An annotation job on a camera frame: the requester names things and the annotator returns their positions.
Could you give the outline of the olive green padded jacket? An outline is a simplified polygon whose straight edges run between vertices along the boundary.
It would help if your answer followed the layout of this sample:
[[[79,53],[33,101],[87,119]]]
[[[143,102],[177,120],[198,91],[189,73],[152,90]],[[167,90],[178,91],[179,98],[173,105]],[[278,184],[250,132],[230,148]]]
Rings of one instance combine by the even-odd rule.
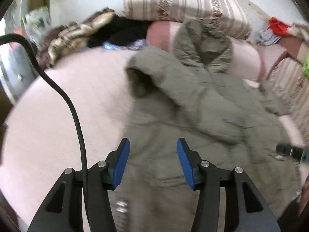
[[[189,231],[199,194],[185,182],[177,140],[215,166],[242,167],[279,217],[300,188],[279,116],[289,112],[267,82],[254,89],[228,74],[231,40],[201,20],[186,22],[174,51],[147,47],[126,66],[134,105],[125,136],[129,159],[110,194],[118,231]]]

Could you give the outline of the pink bed mattress cover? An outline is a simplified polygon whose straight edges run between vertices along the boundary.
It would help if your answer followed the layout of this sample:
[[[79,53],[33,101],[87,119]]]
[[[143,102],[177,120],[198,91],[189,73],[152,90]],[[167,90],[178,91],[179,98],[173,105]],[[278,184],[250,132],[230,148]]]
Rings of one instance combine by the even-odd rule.
[[[106,159],[126,138],[135,101],[126,66],[137,53],[95,48],[64,58],[48,72],[77,109],[89,166]],[[81,169],[76,128],[65,101],[42,78],[23,94],[6,124],[1,190],[30,225],[60,174]]]

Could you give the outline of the striped floral side cushion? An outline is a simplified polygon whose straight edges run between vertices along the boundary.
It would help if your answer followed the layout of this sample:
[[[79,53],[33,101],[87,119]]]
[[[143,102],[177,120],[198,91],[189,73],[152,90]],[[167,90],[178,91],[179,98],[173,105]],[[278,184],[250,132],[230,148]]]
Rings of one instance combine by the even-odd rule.
[[[285,58],[273,68],[268,80],[273,93],[288,106],[292,119],[308,140],[308,77],[303,75],[302,65]]]

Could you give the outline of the green cloth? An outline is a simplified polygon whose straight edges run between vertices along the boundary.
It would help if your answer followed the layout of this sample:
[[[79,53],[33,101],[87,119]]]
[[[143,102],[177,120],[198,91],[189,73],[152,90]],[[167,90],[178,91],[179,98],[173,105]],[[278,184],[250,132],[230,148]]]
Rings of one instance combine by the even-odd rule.
[[[303,67],[302,67],[302,74],[309,78],[309,53],[307,54],[306,56],[306,61],[305,63],[303,64]]]

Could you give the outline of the pink bolster cushion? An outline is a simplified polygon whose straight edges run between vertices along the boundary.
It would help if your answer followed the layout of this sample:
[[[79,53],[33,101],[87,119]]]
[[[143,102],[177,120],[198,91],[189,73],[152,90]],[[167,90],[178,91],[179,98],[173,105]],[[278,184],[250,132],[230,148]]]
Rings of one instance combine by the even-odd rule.
[[[175,37],[181,26],[181,23],[173,21],[152,23],[147,31],[147,44],[172,53]],[[232,65],[228,68],[228,73],[246,80],[259,82],[262,61],[257,48],[243,40],[235,38],[230,38],[230,40],[232,41],[233,55]]]

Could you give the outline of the grey lilac cloth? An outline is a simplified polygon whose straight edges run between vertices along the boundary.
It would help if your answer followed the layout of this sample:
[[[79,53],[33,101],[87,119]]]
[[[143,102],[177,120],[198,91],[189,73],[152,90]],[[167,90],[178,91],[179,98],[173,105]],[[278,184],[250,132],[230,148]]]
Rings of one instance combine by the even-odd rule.
[[[276,44],[281,38],[272,29],[265,29],[258,33],[256,43],[262,46],[270,46]]]

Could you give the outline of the red cloth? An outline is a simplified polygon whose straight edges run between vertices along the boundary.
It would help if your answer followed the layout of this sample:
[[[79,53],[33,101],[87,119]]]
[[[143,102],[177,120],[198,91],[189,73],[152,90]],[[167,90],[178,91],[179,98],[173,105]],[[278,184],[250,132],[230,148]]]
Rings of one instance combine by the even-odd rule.
[[[274,34],[281,36],[281,37],[290,37],[288,30],[291,26],[286,24],[275,17],[269,19],[269,26],[268,29],[271,29]]]

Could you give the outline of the brown beige patterned blanket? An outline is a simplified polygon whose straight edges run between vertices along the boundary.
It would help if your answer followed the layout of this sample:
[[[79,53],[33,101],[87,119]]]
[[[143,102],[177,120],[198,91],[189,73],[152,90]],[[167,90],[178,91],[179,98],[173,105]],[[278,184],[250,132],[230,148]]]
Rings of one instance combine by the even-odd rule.
[[[40,50],[36,54],[39,66],[51,68],[62,57],[82,50],[90,36],[110,24],[114,16],[115,11],[106,7],[80,24],[73,22],[68,26],[52,28],[40,41]]]

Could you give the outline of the blue plastic bag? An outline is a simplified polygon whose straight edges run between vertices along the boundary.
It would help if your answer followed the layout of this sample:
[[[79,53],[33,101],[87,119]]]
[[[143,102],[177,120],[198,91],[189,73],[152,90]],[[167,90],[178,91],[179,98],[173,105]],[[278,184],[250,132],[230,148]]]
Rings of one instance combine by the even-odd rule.
[[[141,50],[147,45],[146,39],[138,39],[126,46],[118,46],[115,44],[111,44],[108,41],[103,43],[103,48],[107,50]]]

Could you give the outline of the black garment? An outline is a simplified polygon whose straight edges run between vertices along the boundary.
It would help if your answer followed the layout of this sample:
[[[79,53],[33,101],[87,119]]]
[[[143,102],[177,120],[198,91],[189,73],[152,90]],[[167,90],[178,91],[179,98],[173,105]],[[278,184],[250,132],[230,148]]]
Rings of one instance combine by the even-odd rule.
[[[139,39],[146,39],[147,31],[153,21],[132,20],[114,16],[112,21],[92,34],[87,42],[90,48],[109,42],[117,46],[127,46]]]

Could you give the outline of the striped floral pillow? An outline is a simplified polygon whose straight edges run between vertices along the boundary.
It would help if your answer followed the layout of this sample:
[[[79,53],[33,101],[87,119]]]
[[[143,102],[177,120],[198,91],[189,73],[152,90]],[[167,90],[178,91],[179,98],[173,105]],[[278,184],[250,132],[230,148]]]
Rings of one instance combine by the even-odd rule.
[[[132,20],[184,22],[204,18],[225,34],[246,40],[251,21],[237,0],[123,0],[124,16]]]

